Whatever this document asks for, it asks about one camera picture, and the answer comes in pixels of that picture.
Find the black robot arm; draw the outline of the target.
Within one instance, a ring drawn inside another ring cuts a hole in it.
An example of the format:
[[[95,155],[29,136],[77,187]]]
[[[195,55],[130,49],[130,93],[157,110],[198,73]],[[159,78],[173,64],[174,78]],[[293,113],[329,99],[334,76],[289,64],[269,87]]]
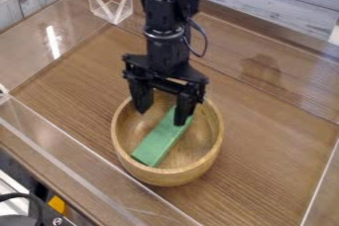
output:
[[[202,27],[193,20],[199,0],[141,0],[146,14],[147,54],[123,56],[130,94],[137,110],[154,104],[154,91],[177,96],[174,124],[182,126],[205,101],[209,77],[190,65],[191,31]]]

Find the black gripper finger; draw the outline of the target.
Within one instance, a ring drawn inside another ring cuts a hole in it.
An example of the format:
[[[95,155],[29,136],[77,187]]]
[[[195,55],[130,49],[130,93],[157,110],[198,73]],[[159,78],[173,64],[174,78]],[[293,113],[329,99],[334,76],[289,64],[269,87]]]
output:
[[[174,124],[183,126],[189,117],[194,114],[198,98],[190,91],[182,91],[178,95]]]
[[[141,80],[130,80],[129,88],[135,108],[145,114],[154,104],[154,88],[149,82]]]

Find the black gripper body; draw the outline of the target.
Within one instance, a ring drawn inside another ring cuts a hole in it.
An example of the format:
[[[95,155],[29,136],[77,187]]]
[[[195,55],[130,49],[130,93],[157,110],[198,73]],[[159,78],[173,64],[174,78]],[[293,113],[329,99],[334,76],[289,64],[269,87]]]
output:
[[[157,31],[145,31],[147,53],[145,55],[126,54],[123,77],[127,80],[149,82],[155,89],[179,95],[190,91],[205,101],[209,77],[190,64],[191,30],[167,35]]]

